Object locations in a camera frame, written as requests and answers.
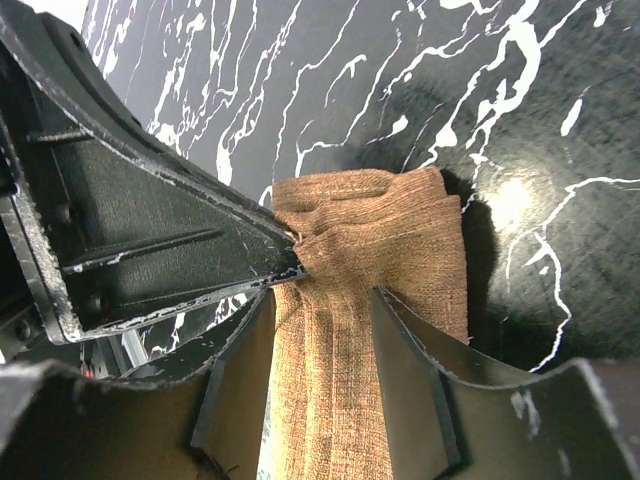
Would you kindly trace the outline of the brown cloth napkin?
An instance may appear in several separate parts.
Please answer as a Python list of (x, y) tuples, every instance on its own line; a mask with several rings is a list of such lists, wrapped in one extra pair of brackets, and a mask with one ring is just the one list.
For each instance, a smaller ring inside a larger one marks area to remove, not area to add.
[(388, 479), (370, 295), (398, 295), (468, 338), (461, 202), (434, 167), (362, 169), (274, 186), (306, 275), (277, 285), (271, 437), (278, 479)]

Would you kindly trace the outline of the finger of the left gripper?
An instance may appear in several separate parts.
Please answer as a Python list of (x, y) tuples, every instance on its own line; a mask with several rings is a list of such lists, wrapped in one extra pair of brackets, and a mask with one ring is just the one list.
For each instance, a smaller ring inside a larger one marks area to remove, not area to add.
[(78, 32), (1, 5), (1, 219), (55, 344), (302, 276), (273, 214), (143, 130)]

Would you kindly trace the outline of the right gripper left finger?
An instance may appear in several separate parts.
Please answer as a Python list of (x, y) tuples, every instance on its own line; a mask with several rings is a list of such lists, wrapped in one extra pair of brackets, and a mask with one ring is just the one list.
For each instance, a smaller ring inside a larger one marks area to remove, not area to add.
[(1, 370), (5, 479), (253, 479), (273, 349), (271, 290), (122, 379), (55, 362)]

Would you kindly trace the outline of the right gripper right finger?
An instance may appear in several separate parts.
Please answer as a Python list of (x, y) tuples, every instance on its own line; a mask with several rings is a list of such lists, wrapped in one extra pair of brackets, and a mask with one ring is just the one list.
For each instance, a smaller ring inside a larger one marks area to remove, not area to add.
[(384, 288), (372, 332), (397, 479), (634, 479), (638, 365), (529, 373), (459, 342)]

